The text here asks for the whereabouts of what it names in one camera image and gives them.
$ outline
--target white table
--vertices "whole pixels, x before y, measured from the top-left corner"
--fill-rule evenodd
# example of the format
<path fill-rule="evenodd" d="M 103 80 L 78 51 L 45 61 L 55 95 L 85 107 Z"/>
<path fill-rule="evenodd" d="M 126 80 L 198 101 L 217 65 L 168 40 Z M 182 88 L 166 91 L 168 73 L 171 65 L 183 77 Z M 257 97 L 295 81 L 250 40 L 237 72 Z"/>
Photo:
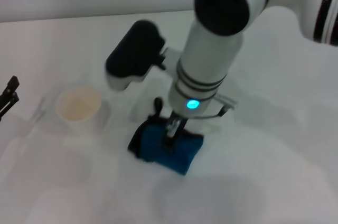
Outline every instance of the white table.
<path fill-rule="evenodd" d="M 126 151 L 171 80 L 152 70 L 117 94 L 104 78 L 143 18 L 183 49 L 192 12 L 0 24 L 0 86 L 21 83 L 0 123 L 1 224 L 337 224 L 338 49 L 303 39 L 290 11 L 264 12 L 221 89 L 238 109 L 188 125 L 205 143 L 181 177 Z M 73 136 L 53 112 L 57 92 L 79 81 L 110 104 L 103 138 Z"/>

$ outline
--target cable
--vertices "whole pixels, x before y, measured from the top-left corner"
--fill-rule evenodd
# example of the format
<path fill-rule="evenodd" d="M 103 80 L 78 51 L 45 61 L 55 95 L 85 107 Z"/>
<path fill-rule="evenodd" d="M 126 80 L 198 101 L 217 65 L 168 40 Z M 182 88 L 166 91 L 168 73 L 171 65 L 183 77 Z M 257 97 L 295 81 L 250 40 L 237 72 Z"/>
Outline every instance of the cable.
<path fill-rule="evenodd" d="M 227 111 L 229 110 L 228 107 L 223 106 L 220 110 L 220 112 L 218 112 L 217 115 L 213 115 L 213 116 L 202 116 L 202 117 L 192 117 L 190 119 L 210 119 L 210 118 L 216 118 L 216 117 L 222 117 L 225 113 L 227 113 Z"/>

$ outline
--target cup rim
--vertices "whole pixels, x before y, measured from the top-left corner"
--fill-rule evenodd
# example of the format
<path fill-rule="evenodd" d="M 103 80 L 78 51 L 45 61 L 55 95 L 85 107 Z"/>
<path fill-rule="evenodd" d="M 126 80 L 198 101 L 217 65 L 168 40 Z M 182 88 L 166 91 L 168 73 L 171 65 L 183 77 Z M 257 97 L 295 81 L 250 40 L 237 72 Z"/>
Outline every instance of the cup rim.
<path fill-rule="evenodd" d="M 67 93 L 69 93 L 70 91 L 75 90 L 75 89 L 77 89 L 77 88 L 81 88 L 81 87 L 85 87 L 85 88 L 89 88 L 89 89 L 91 89 L 91 90 L 94 90 L 94 92 L 97 93 L 98 96 L 100 97 L 100 105 L 98 106 L 97 110 L 96 110 L 94 113 L 92 113 L 90 116 L 86 117 L 86 118 L 83 119 L 83 120 L 78 120 L 78 121 L 68 120 L 68 119 L 64 118 L 64 116 L 62 116 L 61 113 L 60 113 L 60 104 L 61 104 L 61 100 L 62 100 L 62 98 L 64 98 L 65 95 L 66 95 Z M 66 87 L 65 89 L 63 89 L 63 90 L 59 93 L 59 95 L 58 95 L 58 97 L 57 97 L 57 101 L 55 102 L 55 112 L 58 114 L 58 117 L 59 117 L 61 120 L 65 121 L 65 122 L 67 122 L 67 123 L 72 123 L 72 124 L 79 124 L 79 123 L 83 123 L 83 122 L 85 122 L 85 121 L 90 120 L 93 116 L 95 116 L 95 115 L 98 113 L 98 111 L 100 110 L 101 107 L 102 107 L 102 95 L 101 95 L 100 91 L 99 91 L 96 87 L 91 86 L 91 85 L 86 85 L 86 84 L 80 84 L 80 85 L 74 85 L 74 86 Z"/>

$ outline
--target black joint cap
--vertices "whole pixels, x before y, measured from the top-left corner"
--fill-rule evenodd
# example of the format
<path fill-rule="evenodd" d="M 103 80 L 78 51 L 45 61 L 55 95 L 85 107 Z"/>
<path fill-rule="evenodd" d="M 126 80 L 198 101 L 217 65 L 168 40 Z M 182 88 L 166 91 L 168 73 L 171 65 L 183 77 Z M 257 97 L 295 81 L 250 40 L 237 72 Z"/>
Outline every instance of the black joint cap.
<path fill-rule="evenodd" d="M 108 57 L 106 71 L 118 78 L 144 76 L 152 65 L 163 62 L 159 53 L 164 44 L 154 23 L 137 21 Z"/>
<path fill-rule="evenodd" d="M 247 0 L 195 0 L 195 12 L 204 27 L 216 35 L 235 35 L 250 18 Z"/>

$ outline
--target black clamp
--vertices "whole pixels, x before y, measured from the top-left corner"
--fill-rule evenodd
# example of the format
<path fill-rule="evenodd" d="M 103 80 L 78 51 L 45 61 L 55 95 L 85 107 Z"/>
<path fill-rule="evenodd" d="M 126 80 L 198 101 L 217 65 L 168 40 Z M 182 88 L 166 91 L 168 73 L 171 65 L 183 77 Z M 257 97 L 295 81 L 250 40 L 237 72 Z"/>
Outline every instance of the black clamp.
<path fill-rule="evenodd" d="M 20 85 L 16 76 L 13 76 L 7 84 L 7 87 L 0 95 L 0 121 L 1 118 L 19 101 L 15 92 Z"/>

